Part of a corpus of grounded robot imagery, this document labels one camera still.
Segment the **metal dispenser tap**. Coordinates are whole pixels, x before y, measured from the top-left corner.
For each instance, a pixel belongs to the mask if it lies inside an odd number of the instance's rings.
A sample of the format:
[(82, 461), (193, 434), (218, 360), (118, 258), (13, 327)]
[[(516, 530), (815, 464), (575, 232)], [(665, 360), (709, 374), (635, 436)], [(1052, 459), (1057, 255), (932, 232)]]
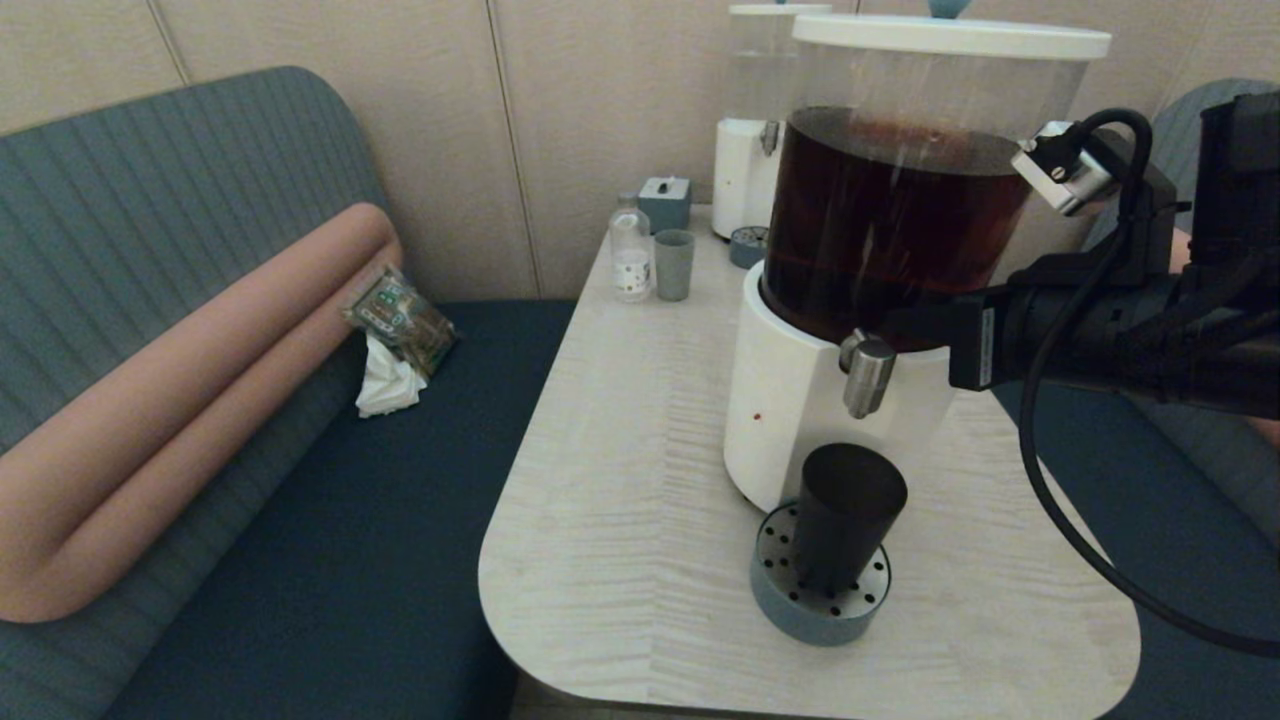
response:
[(887, 391), (896, 351), (877, 334), (855, 329), (838, 348), (838, 366), (846, 375), (844, 405), (854, 419), (877, 413)]

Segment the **black plastic cup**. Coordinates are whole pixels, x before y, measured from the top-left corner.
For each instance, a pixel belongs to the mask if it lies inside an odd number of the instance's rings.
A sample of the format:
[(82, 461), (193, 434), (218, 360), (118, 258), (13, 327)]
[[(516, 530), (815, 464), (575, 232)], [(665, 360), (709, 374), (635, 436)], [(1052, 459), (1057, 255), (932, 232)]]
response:
[(904, 474), (881, 454), (824, 445), (801, 468), (795, 568), (801, 588), (838, 593), (872, 562), (908, 501)]

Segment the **small grey-blue cup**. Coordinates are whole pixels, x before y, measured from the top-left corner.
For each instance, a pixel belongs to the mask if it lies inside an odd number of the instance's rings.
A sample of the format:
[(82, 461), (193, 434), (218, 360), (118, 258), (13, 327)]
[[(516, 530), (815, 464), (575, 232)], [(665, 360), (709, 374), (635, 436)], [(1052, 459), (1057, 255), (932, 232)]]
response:
[(666, 302), (689, 297), (696, 249), (694, 233), (666, 229), (654, 236), (655, 292)]

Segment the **large dark tea dispenser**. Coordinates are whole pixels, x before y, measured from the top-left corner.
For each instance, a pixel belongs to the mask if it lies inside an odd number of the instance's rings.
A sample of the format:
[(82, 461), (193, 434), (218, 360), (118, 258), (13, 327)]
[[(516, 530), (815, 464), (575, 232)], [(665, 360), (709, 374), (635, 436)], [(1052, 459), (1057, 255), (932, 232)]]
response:
[(925, 456), (955, 391), (950, 350), (901, 354), (879, 410), (844, 405), (840, 345), (890, 343), (887, 311), (983, 290), (1029, 184), (1019, 142), (1065, 118), (1092, 61), (893, 53), (797, 42), (767, 255), (748, 273), (724, 466), (764, 512), (824, 445)]

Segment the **pink bolster cushion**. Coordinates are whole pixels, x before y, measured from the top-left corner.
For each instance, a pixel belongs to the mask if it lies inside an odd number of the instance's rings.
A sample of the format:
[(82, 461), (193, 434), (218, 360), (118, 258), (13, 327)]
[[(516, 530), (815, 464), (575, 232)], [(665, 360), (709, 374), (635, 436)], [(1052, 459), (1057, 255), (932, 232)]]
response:
[(344, 342), (340, 302), (401, 263), (358, 202), (148, 342), (0, 455), (0, 620), (81, 611), (148, 552)]
[[(1179, 228), (1172, 231), (1169, 270), (1180, 274), (1190, 263), (1190, 234)], [(1280, 452), (1280, 420), (1244, 416), (1244, 420), (1276, 451)]]

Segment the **blue tissue box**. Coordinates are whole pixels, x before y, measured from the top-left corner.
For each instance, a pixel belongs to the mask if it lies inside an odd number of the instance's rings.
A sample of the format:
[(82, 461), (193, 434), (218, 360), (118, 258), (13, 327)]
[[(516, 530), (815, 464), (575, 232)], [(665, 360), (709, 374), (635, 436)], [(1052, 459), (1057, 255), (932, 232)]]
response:
[(650, 234), (685, 231), (690, 223), (692, 182), (680, 176), (653, 176), (637, 195), (637, 206), (649, 219)]

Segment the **large white dispenser lid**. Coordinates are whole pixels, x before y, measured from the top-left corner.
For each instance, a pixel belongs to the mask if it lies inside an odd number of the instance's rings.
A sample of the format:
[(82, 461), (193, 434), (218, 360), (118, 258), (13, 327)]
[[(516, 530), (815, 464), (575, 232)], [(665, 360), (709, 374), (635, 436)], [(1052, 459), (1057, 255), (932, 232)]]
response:
[(1112, 35), (1096, 29), (874, 14), (801, 15), (792, 37), (829, 47), (1062, 61), (1102, 59), (1112, 44)]

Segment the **clear plastic bottle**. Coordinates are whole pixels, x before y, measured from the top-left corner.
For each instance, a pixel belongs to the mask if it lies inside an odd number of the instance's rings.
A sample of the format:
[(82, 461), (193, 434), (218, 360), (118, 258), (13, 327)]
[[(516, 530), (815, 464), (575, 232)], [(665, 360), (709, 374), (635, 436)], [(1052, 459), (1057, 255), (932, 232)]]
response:
[(640, 304), (652, 292), (653, 251), (649, 217), (639, 206), (637, 192), (617, 197), (607, 229), (612, 287), (618, 300)]

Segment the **round grey drip tray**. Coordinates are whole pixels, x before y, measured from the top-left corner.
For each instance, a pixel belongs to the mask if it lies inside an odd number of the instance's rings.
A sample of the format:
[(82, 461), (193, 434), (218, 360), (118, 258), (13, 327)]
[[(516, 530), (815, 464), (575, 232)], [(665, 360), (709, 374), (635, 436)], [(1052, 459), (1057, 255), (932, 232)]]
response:
[(893, 571), (886, 547), (877, 548), (856, 580), (819, 591), (801, 582), (796, 525), (797, 498), (791, 497), (756, 529), (748, 569), (756, 606), (780, 632), (805, 644), (838, 647), (858, 641), (890, 596)]

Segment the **clear printed snack packet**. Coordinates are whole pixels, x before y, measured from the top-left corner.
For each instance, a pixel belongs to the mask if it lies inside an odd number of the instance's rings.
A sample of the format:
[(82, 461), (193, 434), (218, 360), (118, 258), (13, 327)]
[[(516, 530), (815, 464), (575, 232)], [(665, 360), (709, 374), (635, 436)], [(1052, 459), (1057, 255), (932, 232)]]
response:
[(340, 314), (428, 380), (460, 340), (454, 323), (389, 263), (360, 279)]

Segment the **crumpled white tissue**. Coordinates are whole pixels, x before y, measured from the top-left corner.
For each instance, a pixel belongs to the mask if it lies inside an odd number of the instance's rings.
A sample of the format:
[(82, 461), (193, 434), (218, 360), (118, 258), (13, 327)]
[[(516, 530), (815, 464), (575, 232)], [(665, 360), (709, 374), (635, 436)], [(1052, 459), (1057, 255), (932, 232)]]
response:
[(355, 400), (358, 416), (369, 419), (416, 405), (428, 388), (428, 378), (372, 334), (366, 333), (365, 342), (364, 379)]

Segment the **blue upholstered bench with packet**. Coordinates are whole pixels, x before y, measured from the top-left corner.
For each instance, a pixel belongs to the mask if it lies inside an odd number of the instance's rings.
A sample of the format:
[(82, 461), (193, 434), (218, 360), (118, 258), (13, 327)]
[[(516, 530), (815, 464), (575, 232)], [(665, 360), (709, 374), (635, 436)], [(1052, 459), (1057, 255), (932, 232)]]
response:
[[(0, 136), (0, 455), (358, 202), (390, 218), (356, 115), (300, 67)], [(506, 720), (477, 560), (573, 304), (445, 313), (463, 338), (417, 406), (358, 416), (342, 316), (111, 589), (0, 620), (0, 720)]]

